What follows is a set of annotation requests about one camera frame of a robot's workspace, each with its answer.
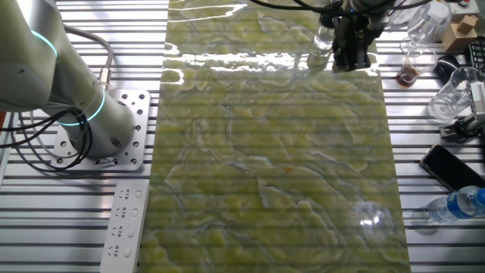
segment robot end effector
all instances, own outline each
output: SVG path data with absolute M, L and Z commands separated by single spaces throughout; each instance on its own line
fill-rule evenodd
M 367 13 L 334 18 L 334 71 L 353 71 L 371 66 L 368 46 L 383 32 L 389 22 L 387 12 L 395 1 L 349 0 L 346 3 L 345 12 L 360 12 L 375 5 L 382 7 Z

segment glass cup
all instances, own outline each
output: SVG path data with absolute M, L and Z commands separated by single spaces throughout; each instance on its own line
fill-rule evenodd
M 419 75 L 432 71 L 437 62 L 437 55 L 433 50 L 416 46 L 408 51 L 404 64 L 397 74 L 397 82 L 409 87 L 416 82 Z
M 472 67 L 460 67 L 448 83 L 430 100 L 427 111 L 438 120 L 451 121 L 472 104 L 471 84 L 484 81 L 482 73 Z
M 449 6 L 440 2 L 422 5 L 409 21 L 408 37 L 401 42 L 401 50 L 406 53 L 413 46 L 438 40 L 451 21 L 451 13 Z

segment aluminum table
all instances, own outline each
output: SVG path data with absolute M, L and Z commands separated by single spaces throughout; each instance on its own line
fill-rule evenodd
M 112 88 L 151 93 L 145 169 L 136 174 L 96 174 L 89 178 L 40 174 L 13 151 L 0 189 L 0 272 L 99 272 L 114 186 L 120 180 L 148 180 L 164 59 L 168 0 L 58 1 L 66 24 L 108 40 L 116 53 Z M 419 158 L 440 141 L 439 124 L 426 105 L 441 84 L 425 74 L 408 89 L 393 78 L 404 61 L 399 41 L 405 27 L 388 27 L 377 41 L 384 97 L 405 218 L 413 272 L 485 272 L 485 218 L 430 228 L 416 211 L 447 191 L 418 166 Z M 84 61 L 98 74 L 105 50 L 69 35 Z M 433 44 L 438 55 L 443 47 Z M 458 60 L 465 63 L 464 56 Z M 36 118 L 45 115 L 37 111 Z M 57 127 L 42 136 L 54 146 Z M 33 142 L 43 155 L 37 142 Z M 484 175 L 480 141 L 445 143 Z M 29 153 L 26 146 L 22 151 Z M 30 152 L 28 159 L 34 160 Z

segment marble pattern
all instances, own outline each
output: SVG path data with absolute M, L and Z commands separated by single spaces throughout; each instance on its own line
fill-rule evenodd
M 377 67 L 309 68 L 317 22 L 171 1 L 142 273 L 410 272 Z

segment black phone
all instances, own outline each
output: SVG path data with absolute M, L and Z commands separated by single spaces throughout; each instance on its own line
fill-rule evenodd
M 439 143 L 434 144 L 419 165 L 448 190 L 466 186 L 485 187 L 485 180 Z

